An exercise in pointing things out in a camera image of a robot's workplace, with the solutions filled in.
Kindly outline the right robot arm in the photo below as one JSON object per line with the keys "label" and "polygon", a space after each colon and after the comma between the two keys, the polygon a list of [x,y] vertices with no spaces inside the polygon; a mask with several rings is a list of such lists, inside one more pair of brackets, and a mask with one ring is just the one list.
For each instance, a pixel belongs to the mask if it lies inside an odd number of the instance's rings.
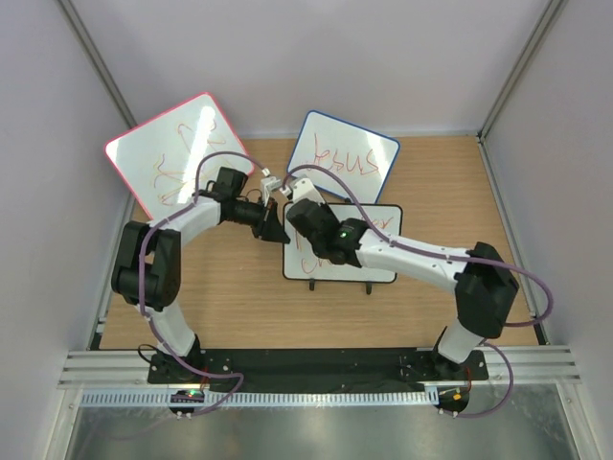
{"label": "right robot arm", "polygon": [[472,249],[436,246],[382,233],[365,219],[339,219],[328,204],[302,199],[285,220],[312,252],[334,265],[383,269],[454,295],[456,318],[443,329],[431,356],[434,373],[452,380],[475,347],[498,338],[519,285],[497,250],[483,242]]}

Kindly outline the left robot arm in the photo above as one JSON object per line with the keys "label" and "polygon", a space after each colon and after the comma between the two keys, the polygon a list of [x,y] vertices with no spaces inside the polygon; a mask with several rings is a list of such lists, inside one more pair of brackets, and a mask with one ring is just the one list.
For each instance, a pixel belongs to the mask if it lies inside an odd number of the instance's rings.
{"label": "left robot arm", "polygon": [[183,248],[226,221],[250,227],[253,236],[264,242],[290,242],[278,218],[278,203],[270,196],[281,188],[281,180],[268,170],[263,173],[261,198],[256,202],[242,196],[246,174],[222,167],[205,187],[196,185],[178,211],[124,227],[111,288],[146,319],[158,340],[156,355],[170,362],[170,372],[183,383],[194,382],[205,372],[199,339],[178,303]]}

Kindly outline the black framed whiteboard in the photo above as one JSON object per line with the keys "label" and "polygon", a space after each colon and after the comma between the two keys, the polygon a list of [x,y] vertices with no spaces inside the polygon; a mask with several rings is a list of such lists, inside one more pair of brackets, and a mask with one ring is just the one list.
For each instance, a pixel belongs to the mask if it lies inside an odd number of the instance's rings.
{"label": "black framed whiteboard", "polygon": [[[336,265],[318,258],[312,252],[310,243],[287,220],[287,213],[292,206],[292,203],[284,206],[284,230],[290,237],[290,244],[286,244],[283,250],[283,276],[286,279],[308,281],[311,290],[314,290],[316,282],[365,283],[368,294],[372,292],[373,284],[390,284],[396,280],[396,273],[390,270]],[[363,208],[379,230],[392,235],[400,234],[403,221],[400,206],[364,204]]]}

